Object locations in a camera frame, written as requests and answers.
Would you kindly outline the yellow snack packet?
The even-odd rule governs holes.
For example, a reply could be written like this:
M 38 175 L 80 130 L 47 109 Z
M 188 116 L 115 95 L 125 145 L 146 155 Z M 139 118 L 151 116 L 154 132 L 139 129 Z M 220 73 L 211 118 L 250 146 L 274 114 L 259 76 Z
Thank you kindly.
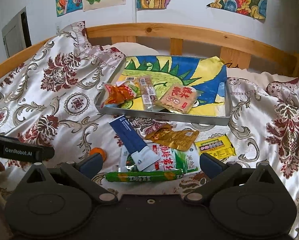
M 207 153 L 218 160 L 236 156 L 235 148 L 226 135 L 195 142 L 199 155 Z

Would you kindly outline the small orange tangerine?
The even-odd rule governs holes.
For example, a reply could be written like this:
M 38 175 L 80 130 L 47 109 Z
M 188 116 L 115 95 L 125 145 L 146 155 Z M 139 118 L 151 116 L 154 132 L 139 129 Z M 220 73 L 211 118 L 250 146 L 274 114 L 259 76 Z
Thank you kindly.
M 98 147 L 92 148 L 89 152 L 89 155 L 92 156 L 95 154 L 100 154 L 103 161 L 105 161 L 107 159 L 106 152 L 102 148 L 98 148 Z

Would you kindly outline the white green seaweed snack bag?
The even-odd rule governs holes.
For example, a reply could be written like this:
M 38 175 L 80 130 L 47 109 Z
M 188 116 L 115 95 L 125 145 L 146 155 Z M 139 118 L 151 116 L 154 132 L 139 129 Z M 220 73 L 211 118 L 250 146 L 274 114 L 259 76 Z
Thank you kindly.
M 145 172 L 150 171 L 169 171 L 182 169 L 184 174 L 193 174 L 201 171 L 200 156 L 194 144 L 188 151 L 182 152 L 167 146 L 156 143 L 149 143 L 149 148 L 157 154 L 160 159 L 145 168 Z M 122 146 L 119 172 L 138 172 L 137 166 L 128 153 L 125 146 Z

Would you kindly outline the green sausage stick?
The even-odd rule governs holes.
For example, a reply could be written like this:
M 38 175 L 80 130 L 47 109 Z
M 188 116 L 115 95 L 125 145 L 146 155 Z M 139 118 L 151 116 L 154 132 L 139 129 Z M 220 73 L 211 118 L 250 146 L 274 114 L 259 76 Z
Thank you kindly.
M 109 172 L 105 178 L 109 182 L 122 183 L 145 183 L 162 182 L 182 178 L 184 175 L 182 169 L 169 171 L 146 171 L 146 172 Z

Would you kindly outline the blue paper sachet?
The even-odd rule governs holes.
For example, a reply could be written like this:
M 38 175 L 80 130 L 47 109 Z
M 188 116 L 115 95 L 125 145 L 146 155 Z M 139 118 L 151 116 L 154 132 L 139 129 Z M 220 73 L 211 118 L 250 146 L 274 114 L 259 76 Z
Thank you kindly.
M 150 149 L 124 115 L 109 124 L 123 142 L 139 171 L 145 170 L 160 159 L 160 156 Z

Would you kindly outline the gold foil snack packet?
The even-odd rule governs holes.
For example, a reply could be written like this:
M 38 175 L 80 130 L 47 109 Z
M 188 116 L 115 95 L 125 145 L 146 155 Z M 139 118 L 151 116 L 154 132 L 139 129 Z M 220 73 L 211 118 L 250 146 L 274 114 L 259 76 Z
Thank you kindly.
M 165 124 L 156 131 L 150 132 L 145 136 L 146 140 L 150 140 L 156 144 L 167 146 L 179 151 L 188 151 L 199 135 L 199 131 L 185 129 L 182 131 L 174 131 L 172 126 Z

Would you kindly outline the rice cracker snack bag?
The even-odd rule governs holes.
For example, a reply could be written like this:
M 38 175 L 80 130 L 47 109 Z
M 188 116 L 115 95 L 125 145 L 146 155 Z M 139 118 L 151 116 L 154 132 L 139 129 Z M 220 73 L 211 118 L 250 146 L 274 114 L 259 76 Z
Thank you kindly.
M 195 88 L 175 83 L 158 100 L 158 104 L 171 112 L 188 114 L 197 98 Z

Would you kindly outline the orange-red snack bag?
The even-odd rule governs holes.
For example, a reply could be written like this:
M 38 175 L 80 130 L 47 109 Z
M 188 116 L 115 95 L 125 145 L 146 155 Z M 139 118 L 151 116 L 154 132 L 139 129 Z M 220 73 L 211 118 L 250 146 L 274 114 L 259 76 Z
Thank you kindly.
M 112 85 L 110 83 L 104 84 L 105 101 L 104 107 L 117 107 L 126 101 L 133 100 L 139 94 L 140 89 L 130 80 L 125 80 Z

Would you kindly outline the nut bar clear wrapper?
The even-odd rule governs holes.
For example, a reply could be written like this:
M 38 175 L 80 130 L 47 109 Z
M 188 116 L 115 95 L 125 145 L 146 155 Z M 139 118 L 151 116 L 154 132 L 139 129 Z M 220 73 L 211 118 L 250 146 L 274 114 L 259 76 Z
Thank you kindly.
M 158 98 L 151 77 L 141 76 L 138 78 L 137 81 L 140 86 L 140 92 L 141 92 L 141 98 L 142 98 L 144 110 L 159 111 L 160 107 L 157 103 Z

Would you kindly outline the metal tray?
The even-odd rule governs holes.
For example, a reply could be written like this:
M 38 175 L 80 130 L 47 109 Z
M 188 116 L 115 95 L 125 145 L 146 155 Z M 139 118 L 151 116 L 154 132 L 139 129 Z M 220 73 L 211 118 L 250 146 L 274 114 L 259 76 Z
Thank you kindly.
M 125 59 L 119 64 L 118 68 L 115 70 L 114 74 L 110 77 L 107 83 L 116 85 L 115 78 L 121 75 L 122 72 L 121 67 L 124 64 Z M 105 101 L 105 97 L 106 94 L 105 94 L 105 89 L 103 87 L 103 91 L 100 93 L 100 95 L 97 96 L 95 100 L 95 105 L 97 110 L 100 113 L 110 114 L 110 115 L 125 115 L 125 116 L 150 118 L 150 119 L 166 120 L 166 121 L 179 121 L 179 122 L 190 122 L 195 124 L 226 126 L 229 123 L 229 119 L 232 112 L 232 103 L 230 102 L 230 97 L 228 95 L 228 88 L 226 83 L 225 83 L 226 116 L 224 117 L 191 115 L 190 113 L 188 114 L 175 113 L 165 109 L 159 104 L 158 104 L 160 107 L 159 111 L 145 111 L 142 103 L 141 92 L 139 92 L 139 94 L 136 96 L 135 99 L 126 101 L 125 103 L 117 107 L 104 107 L 103 103 Z

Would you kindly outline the floral satin bedspread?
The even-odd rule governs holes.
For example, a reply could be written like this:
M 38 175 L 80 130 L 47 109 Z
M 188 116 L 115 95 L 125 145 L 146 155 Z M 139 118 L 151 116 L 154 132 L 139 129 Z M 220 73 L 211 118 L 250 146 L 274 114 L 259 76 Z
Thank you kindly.
M 110 38 L 84 35 L 84 22 L 0 64 L 0 135 L 54 147 L 47 166 L 87 157 L 93 147 L 108 160 L 98 185 L 122 195 L 180 194 L 207 182 L 202 172 L 162 183 L 110 183 L 105 174 L 118 166 L 122 142 L 109 126 L 111 115 L 98 113 L 95 100 L 126 57 Z M 198 138 L 227 135 L 236 150 L 230 161 L 245 168 L 269 163 L 297 206 L 291 236 L 299 239 L 299 78 L 229 68 L 232 112 L 227 126 L 174 122 L 175 129 L 199 131 Z

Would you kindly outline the dinosaur drawing paper liner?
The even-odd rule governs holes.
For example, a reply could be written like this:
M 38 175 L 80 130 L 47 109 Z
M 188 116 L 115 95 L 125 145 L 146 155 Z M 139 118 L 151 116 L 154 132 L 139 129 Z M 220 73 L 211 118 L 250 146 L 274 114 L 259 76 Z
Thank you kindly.
M 150 76 L 158 98 L 175 83 L 195 88 L 199 96 L 189 111 L 191 115 L 226 116 L 227 67 L 216 56 L 208 59 L 188 56 L 128 56 L 121 69 L 121 75 L 134 76 L 136 80 L 141 76 Z

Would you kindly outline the white pillow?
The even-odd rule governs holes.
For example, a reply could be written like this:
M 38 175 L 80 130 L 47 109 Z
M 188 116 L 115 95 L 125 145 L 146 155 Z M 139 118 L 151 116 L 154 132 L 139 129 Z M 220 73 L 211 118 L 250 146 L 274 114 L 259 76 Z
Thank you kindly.
M 117 42 L 112 45 L 105 45 L 103 49 L 116 48 L 126 56 L 158 56 L 160 53 L 153 48 L 134 42 Z

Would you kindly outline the wooden bed rail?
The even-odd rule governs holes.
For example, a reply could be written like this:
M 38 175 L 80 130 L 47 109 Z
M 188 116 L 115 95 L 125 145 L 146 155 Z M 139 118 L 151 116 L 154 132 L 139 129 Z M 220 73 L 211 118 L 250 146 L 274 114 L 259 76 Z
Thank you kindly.
M 253 56 L 273 62 L 279 74 L 296 77 L 299 74 L 299 53 L 287 52 L 248 37 L 191 25 L 171 23 L 122 23 L 98 25 L 83 29 L 91 39 L 110 38 L 112 43 L 136 43 L 141 37 L 166 38 L 169 54 L 181 56 L 184 41 L 219 46 L 220 57 L 232 67 L 248 69 Z

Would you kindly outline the white wall pipe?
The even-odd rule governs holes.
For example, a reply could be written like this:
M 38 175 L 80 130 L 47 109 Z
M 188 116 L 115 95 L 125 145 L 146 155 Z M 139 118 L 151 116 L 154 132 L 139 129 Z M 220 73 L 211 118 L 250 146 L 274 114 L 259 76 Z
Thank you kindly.
M 137 22 L 136 0 L 132 0 L 132 22 Z

